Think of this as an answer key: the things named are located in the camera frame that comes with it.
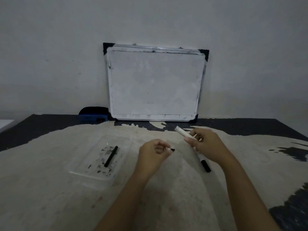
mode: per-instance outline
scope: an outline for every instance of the white wall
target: white wall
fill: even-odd
[[[308,0],[0,0],[0,118],[107,106],[103,42],[209,49],[199,116],[308,116]]]

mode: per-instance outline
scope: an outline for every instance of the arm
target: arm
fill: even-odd
[[[94,231],[129,230],[145,185],[171,155],[166,147],[170,145],[162,140],[151,140],[140,147],[132,176]]]
[[[259,197],[246,172],[235,156],[211,130],[194,129],[190,132],[199,140],[184,140],[208,159],[218,163],[225,173],[228,195],[237,229],[280,230]]]

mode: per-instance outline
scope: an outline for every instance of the marker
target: marker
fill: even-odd
[[[195,140],[195,137],[191,136],[189,133],[187,133],[185,130],[183,130],[180,127],[175,127],[174,129],[176,132],[178,132],[180,135],[182,135],[183,137],[189,137]],[[206,163],[206,157],[200,153],[197,153],[197,157],[200,160],[202,166],[204,167],[204,169],[206,170],[206,172],[210,172],[211,169],[209,167],[209,165]]]
[[[115,146],[114,149],[112,150],[110,156],[108,157],[106,163],[104,164],[105,167],[108,167],[111,159],[113,158],[114,154],[116,153],[116,151],[118,150],[118,146]]]

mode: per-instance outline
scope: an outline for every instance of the black stick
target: black stick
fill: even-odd
[[[111,159],[113,158],[114,154],[116,153],[116,151],[118,150],[118,146],[115,146],[114,149],[112,150],[110,156],[108,157],[106,163],[104,164],[105,167],[108,167]]]

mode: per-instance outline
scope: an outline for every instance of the whiteboard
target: whiteboard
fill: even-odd
[[[106,57],[112,117],[189,121],[197,115],[206,68],[200,51],[114,45]]]

